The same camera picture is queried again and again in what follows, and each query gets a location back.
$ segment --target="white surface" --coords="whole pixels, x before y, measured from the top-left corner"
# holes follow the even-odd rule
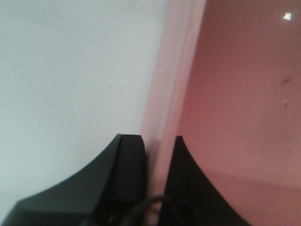
[[[0,1],[0,221],[139,133],[167,0]]]

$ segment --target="wall stain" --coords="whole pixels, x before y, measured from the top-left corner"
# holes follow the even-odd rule
[[[288,83],[291,81],[291,78],[285,78],[285,79],[282,79],[281,81],[281,85],[283,86],[284,84]]]

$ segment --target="black plastic object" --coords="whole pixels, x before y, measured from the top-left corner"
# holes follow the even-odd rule
[[[250,226],[219,194],[178,136],[174,145],[165,195],[189,226]],[[162,205],[158,226],[182,226],[170,208]]]
[[[145,198],[146,183],[141,136],[118,134],[78,173],[17,202],[3,226],[118,225]]]

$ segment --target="black cable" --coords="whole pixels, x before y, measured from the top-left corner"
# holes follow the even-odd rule
[[[178,222],[185,226],[183,220],[181,219],[179,213],[177,212],[173,201],[166,196],[157,196],[153,198],[146,199],[142,201],[140,204],[137,204],[132,208],[132,210],[125,215],[123,220],[120,223],[120,226],[133,226],[135,221],[153,204],[155,203],[164,203],[169,206],[173,215],[177,218]]]

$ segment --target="pink surface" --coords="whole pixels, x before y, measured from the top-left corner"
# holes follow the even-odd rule
[[[301,225],[299,0],[207,2],[179,135],[251,224]]]

